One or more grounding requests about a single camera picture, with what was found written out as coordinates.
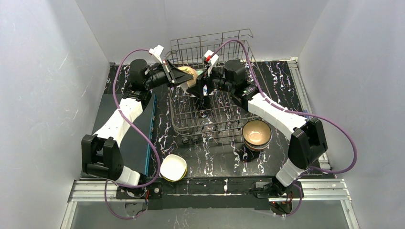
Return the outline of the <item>blue floral bowl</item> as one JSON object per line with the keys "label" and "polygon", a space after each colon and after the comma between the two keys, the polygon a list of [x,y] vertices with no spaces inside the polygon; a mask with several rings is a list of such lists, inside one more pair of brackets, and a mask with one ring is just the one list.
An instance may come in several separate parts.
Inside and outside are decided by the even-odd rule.
{"label": "blue floral bowl", "polygon": [[204,95],[204,96],[209,95],[209,94],[208,94],[208,89],[207,89],[206,86],[204,86],[202,90],[203,90],[203,95]]}

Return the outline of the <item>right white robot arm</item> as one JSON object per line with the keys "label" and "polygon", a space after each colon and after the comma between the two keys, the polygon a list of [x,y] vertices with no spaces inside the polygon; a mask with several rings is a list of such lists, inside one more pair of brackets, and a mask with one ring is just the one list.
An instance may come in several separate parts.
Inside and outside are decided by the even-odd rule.
{"label": "right white robot arm", "polygon": [[225,63],[224,70],[209,66],[194,82],[186,82],[186,92],[198,98],[213,90],[228,92],[233,102],[255,114],[289,137],[288,158],[273,178],[273,185],[289,187],[328,149],[320,119],[306,119],[271,100],[260,87],[248,82],[239,60]]}

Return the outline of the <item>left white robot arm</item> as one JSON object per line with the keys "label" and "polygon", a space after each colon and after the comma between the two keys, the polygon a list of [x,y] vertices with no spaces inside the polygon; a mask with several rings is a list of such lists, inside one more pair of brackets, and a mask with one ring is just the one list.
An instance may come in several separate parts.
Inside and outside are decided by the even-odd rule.
{"label": "left white robot arm", "polygon": [[117,108],[105,124],[81,141],[82,172],[114,181],[125,187],[145,187],[145,175],[124,165],[120,152],[121,142],[133,122],[147,108],[151,89],[166,85],[192,87],[198,76],[190,67],[175,67],[163,60],[150,66],[144,59],[135,59],[129,65],[124,94],[116,102]]}

